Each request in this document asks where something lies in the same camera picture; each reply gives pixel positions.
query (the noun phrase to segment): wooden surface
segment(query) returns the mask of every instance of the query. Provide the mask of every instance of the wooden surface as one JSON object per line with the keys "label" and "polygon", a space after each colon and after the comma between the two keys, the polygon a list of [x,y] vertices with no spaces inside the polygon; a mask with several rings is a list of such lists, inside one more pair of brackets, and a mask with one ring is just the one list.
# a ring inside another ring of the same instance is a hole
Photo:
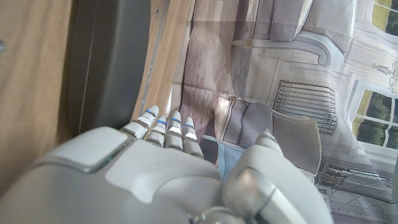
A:
{"label": "wooden surface", "polygon": [[56,140],[72,0],[0,0],[0,194]]}
{"label": "wooden surface", "polygon": [[155,20],[151,20],[144,76],[132,118],[139,116],[140,109],[154,104],[159,106],[160,114],[165,113],[191,5],[191,0],[152,0],[151,16],[157,10],[159,13]]}

